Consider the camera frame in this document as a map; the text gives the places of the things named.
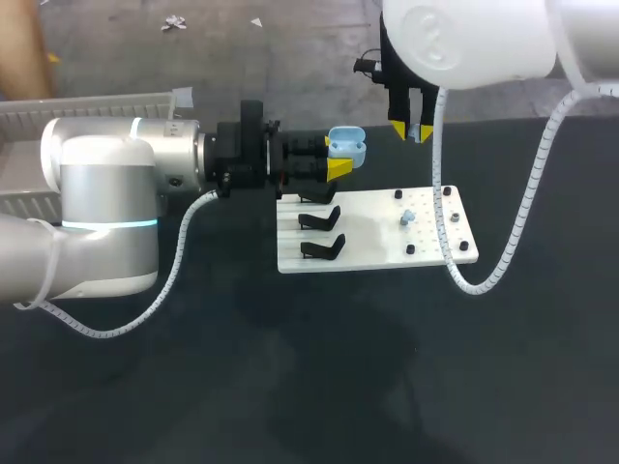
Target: end effector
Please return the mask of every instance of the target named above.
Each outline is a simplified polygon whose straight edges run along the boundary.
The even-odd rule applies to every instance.
[[[424,143],[433,132],[434,107],[439,88],[412,72],[399,58],[389,39],[383,15],[380,16],[380,61],[358,59],[353,71],[365,73],[375,84],[384,85],[389,91],[389,121],[402,140],[414,138]],[[419,122],[411,122],[411,89],[421,91],[422,114]]]

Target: paper debris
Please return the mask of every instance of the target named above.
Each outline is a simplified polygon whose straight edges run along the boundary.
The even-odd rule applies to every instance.
[[[49,52],[47,53],[47,60],[49,61],[49,63],[54,63],[54,64],[58,64],[60,63],[60,58],[58,58],[54,53]]]
[[[162,26],[162,31],[169,31],[170,29],[176,27],[177,29],[187,29],[187,24],[185,24],[185,19],[182,16],[177,16],[173,14],[172,16],[168,16],[165,19],[165,25]]]
[[[176,97],[177,108],[193,108],[193,87],[182,87],[172,89],[172,94]]]

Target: black mat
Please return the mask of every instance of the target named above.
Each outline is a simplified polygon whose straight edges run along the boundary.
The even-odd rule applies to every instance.
[[[543,125],[446,129],[474,281],[505,244]],[[617,128],[566,124],[513,266],[484,297],[444,269],[279,275],[263,192],[198,214],[173,293],[135,333],[93,341],[2,308],[2,462],[616,463]],[[429,184],[429,145],[388,128],[368,145],[342,189]],[[161,224],[163,276],[178,223]],[[112,328],[156,293],[62,306]]]

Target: white board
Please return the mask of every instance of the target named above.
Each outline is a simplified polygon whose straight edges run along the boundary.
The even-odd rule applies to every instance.
[[[395,189],[338,192],[330,205],[301,203],[299,195],[285,195],[278,201],[278,267],[283,274],[331,273],[377,269],[440,266],[445,261],[438,244],[434,220],[432,188],[402,188],[402,198],[395,199]],[[299,214],[328,218],[339,205],[341,216],[331,232],[301,230]],[[407,226],[400,224],[406,210],[416,216]],[[456,263],[475,263],[479,251],[466,218],[457,188],[443,196],[447,235]],[[458,222],[451,222],[453,213]],[[304,259],[301,242],[330,247],[339,234],[346,245],[335,261]],[[469,249],[460,251],[462,241]],[[415,253],[406,253],[408,245]]]

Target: blue object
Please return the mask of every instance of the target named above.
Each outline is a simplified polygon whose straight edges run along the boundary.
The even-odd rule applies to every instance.
[[[412,222],[413,220],[415,220],[415,214],[410,210],[406,210],[399,220],[399,223],[401,225],[408,225],[408,222]]]
[[[366,132],[357,127],[339,126],[329,130],[329,158],[353,160],[353,167],[361,167],[368,147]]]

